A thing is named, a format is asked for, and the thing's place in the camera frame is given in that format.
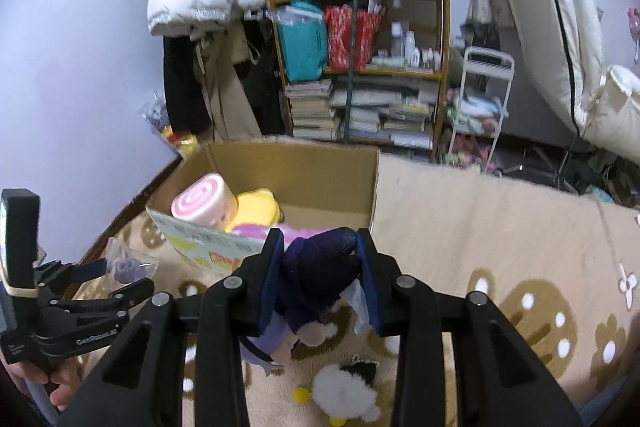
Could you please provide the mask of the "person's left hand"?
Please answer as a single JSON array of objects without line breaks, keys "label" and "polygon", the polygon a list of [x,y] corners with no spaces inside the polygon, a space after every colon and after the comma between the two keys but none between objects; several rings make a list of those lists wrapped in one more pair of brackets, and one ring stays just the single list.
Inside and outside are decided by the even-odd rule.
[{"label": "person's left hand", "polygon": [[79,389],[82,378],[78,358],[65,360],[51,374],[46,374],[42,369],[29,361],[21,361],[9,364],[4,355],[1,355],[3,367],[8,371],[16,387],[26,395],[27,383],[35,385],[54,384],[55,389],[50,393],[51,404],[59,411],[64,411],[73,400],[74,394]]}]

